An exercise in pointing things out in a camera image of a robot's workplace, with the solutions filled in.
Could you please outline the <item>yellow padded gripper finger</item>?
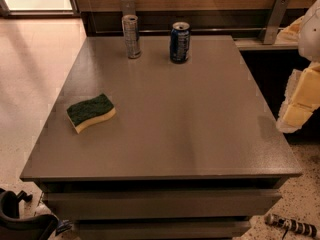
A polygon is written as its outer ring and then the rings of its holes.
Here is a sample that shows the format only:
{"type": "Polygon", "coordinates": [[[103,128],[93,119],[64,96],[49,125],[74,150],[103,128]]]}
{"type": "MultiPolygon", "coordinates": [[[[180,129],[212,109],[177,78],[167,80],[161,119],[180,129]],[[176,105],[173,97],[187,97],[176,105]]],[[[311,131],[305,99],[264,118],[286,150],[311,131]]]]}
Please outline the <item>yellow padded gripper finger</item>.
{"type": "Polygon", "coordinates": [[[302,128],[320,107],[320,63],[311,62],[303,71],[294,69],[288,78],[276,127],[293,133],[302,128]]]}
{"type": "Polygon", "coordinates": [[[303,16],[281,30],[276,37],[277,42],[297,42],[303,16]]]}

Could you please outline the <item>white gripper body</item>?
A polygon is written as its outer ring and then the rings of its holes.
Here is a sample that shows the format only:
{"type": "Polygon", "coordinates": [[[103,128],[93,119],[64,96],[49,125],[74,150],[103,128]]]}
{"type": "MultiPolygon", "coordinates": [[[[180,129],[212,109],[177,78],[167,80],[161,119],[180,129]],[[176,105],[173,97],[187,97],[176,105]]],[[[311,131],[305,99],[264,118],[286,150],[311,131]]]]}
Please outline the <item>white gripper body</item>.
{"type": "Polygon", "coordinates": [[[316,0],[302,19],[298,51],[309,61],[320,62],[320,0],[316,0]]]}

